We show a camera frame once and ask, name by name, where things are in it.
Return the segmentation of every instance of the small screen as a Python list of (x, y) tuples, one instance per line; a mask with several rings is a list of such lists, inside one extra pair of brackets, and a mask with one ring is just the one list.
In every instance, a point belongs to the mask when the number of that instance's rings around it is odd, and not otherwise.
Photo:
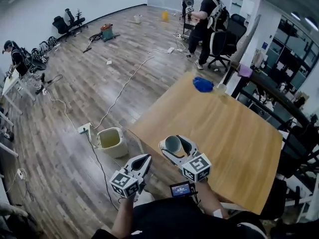
[(185, 194), (191, 193), (190, 188), (189, 188), (189, 184), (171, 187), (171, 192), (172, 192), (173, 197), (179, 197), (179, 196), (183, 196)]

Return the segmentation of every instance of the laminate flooring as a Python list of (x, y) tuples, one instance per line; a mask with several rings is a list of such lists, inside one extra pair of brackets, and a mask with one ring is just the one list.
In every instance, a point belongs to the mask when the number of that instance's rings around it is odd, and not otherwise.
[[(176, 80), (186, 71), (192, 71), (217, 84), (224, 74), (222, 68), (214, 72), (205, 67), (198, 72), (194, 60), (186, 58), (186, 53), (152, 51), (148, 54), (153, 49), (177, 48), (172, 34), (181, 32), (182, 24), (178, 15), (172, 14), (168, 22), (163, 22), (162, 11), (139, 6), (105, 17), (76, 37), (69, 37), (67, 42), (62, 40), (58, 50), (49, 54), (46, 78), (63, 75), (49, 87), (50, 96), (66, 103), (66, 113), (76, 128), (88, 122), (97, 126), (123, 84), (143, 61), (154, 57), (126, 85), (98, 128), (98, 131), (113, 126), (122, 128), (129, 147), (129, 156), (120, 159), (97, 152), (107, 180), (129, 157), (141, 153), (127, 128)], [(143, 15), (141, 25), (133, 23), (136, 14)], [(92, 50), (83, 53), (88, 38), (105, 23), (112, 23), (113, 32), (121, 36), (108, 42), (93, 42)], [(106, 64), (108, 60), (112, 61), (111, 65)], [(64, 115), (64, 105), (52, 102), (48, 95), (38, 95), (35, 102), (25, 94), (20, 97), (16, 90), (10, 95), (23, 114), (19, 116), (10, 105), (5, 106), (14, 123), (15, 140), (11, 147), (19, 153), (18, 159), (8, 153), (0, 154), (7, 188), (18, 168), (24, 168), (27, 173), (26, 183), (17, 178), (9, 191), (12, 203), (23, 204), (22, 208), (35, 217), (47, 238), (90, 238), (99, 228), (111, 228), (117, 211), (109, 201), (104, 175), (87, 136), (75, 132)], [(160, 167), (153, 169), (160, 172)], [(174, 177), (167, 174), (156, 177), (151, 171), (148, 181), (147, 190), (163, 198), (169, 196), (168, 185), (174, 182)], [(110, 193), (118, 206), (119, 197), (112, 190)]]

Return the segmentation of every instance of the trash bin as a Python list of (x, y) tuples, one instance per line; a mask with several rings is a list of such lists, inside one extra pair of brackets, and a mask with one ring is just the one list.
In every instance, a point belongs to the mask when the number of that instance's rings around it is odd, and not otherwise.
[(122, 157), (129, 152), (123, 132), (118, 127), (111, 127), (98, 132), (93, 145), (112, 158)]

